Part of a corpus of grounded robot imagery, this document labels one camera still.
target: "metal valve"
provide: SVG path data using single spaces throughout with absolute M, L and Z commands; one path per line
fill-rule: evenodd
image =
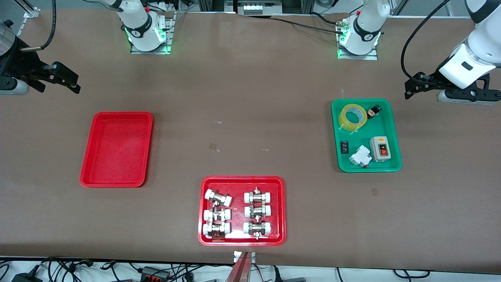
M 261 194 L 261 191 L 256 187 L 254 192 L 244 193 L 243 201 L 246 204 L 253 204 L 254 202 L 261 202 L 263 205 L 268 204 L 270 202 L 270 193 L 266 192 Z
M 253 223 L 249 221 L 243 223 L 243 232 L 254 235 L 257 240 L 260 236 L 270 234 L 272 232 L 272 227 L 269 222 Z
M 224 236 L 225 234 L 231 233 L 231 226 L 229 222 L 222 222 L 221 224 L 215 224 L 212 222 L 203 224 L 203 234 L 211 237 L 214 236 Z
M 219 206 L 222 204 L 225 207 L 229 207 L 232 200 L 232 197 L 228 196 L 227 194 L 221 195 L 216 193 L 216 191 L 212 189 L 207 189 L 207 192 L 205 193 L 205 198 L 210 202 L 214 203 L 215 206 Z
M 250 205 L 249 207 L 244 207 L 243 210 L 245 217 L 254 218 L 257 221 L 259 221 L 262 217 L 272 215 L 272 207 L 270 205 L 262 205 L 260 207 Z
M 213 207 L 210 210 L 203 211 L 203 219 L 206 221 L 216 221 L 216 220 L 230 220 L 231 219 L 231 210 L 221 208 L 220 211 L 217 210 L 217 207 Z

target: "tape piece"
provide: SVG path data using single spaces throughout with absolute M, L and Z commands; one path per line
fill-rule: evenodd
M 354 113 L 357 116 L 358 118 L 357 123 L 353 123 L 348 120 L 348 118 L 346 117 L 346 113 L 349 112 Z M 343 110 L 339 114 L 338 122 L 342 129 L 356 132 L 367 122 L 367 112 L 360 105 L 348 104 L 344 106 Z

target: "white cap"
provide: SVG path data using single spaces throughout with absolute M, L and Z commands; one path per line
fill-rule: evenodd
M 270 234 L 272 232 L 272 225 L 269 222 L 265 222 L 265 234 Z
M 243 232 L 245 234 L 249 234 L 249 223 L 248 222 L 243 223 Z
M 222 205 L 225 207 L 229 207 L 232 199 L 233 199 L 232 197 L 226 196 L 226 200 L 224 201 L 224 203 Z
M 231 225 L 229 224 L 229 222 L 226 222 L 224 224 L 224 233 L 225 234 L 230 234 L 231 233 Z
M 203 224 L 203 234 L 204 235 L 209 235 L 209 225 L 207 223 Z
M 265 193 L 265 203 L 269 203 L 271 201 L 270 193 L 266 192 Z
M 231 219 L 231 210 L 230 209 L 225 209 L 224 210 L 224 219 L 225 220 L 230 220 Z
M 204 220 L 210 220 L 209 219 L 209 212 L 210 212 L 209 210 L 204 210 L 203 211 L 203 219 Z
M 272 214 L 272 207 L 270 205 L 265 205 L 265 214 L 270 216 Z
M 251 207 L 243 207 L 243 212 L 245 213 L 245 217 L 251 217 Z
M 207 192 L 205 193 L 205 199 L 208 200 L 210 198 L 210 194 L 212 193 L 212 189 L 207 189 Z
M 248 204 L 249 203 L 249 193 L 244 193 L 243 194 L 243 202 Z

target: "red tray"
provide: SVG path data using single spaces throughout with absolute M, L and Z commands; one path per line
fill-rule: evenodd
M 249 222 L 245 218 L 243 208 L 249 204 L 244 203 L 243 194 L 252 192 L 256 188 L 264 192 L 270 192 L 272 215 L 263 218 L 270 222 L 272 232 L 266 237 L 256 240 L 254 236 L 243 232 L 243 223 Z M 224 239 L 213 240 L 202 233 L 203 211 L 210 209 L 212 203 L 204 196 L 207 189 L 216 190 L 219 194 L 228 194 L 233 197 L 229 208 L 231 209 L 231 233 L 226 234 Z M 198 241 L 204 246 L 279 246 L 286 239 L 285 218 L 285 183 L 278 176 L 207 176 L 203 179 L 200 187 L 200 205 L 198 213 Z
M 101 188 L 141 186 L 152 127 L 153 116 L 147 111 L 97 113 L 92 120 L 80 184 Z

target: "table surface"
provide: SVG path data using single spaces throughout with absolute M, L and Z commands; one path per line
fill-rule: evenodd
M 188 14 L 170 55 L 141 56 L 129 54 L 115 13 L 58 10 L 39 55 L 78 73 L 82 91 L 0 97 L 2 254 L 230 263 L 234 250 L 254 250 L 260 264 L 501 272 L 500 105 L 438 103 L 435 92 L 404 100 L 400 53 L 420 21 L 388 19 L 379 60 L 353 61 L 336 58 L 332 34 Z M 22 38 L 40 45 L 50 22 L 43 11 Z M 409 72 L 433 72 L 472 29 L 430 20 L 408 49 Z M 491 87 L 501 87 L 498 72 Z M 393 107 L 403 168 L 342 173 L 330 104 L 378 97 Z M 92 117 L 129 110 L 155 119 L 145 184 L 81 187 Z M 207 175 L 281 176 L 286 242 L 200 245 Z

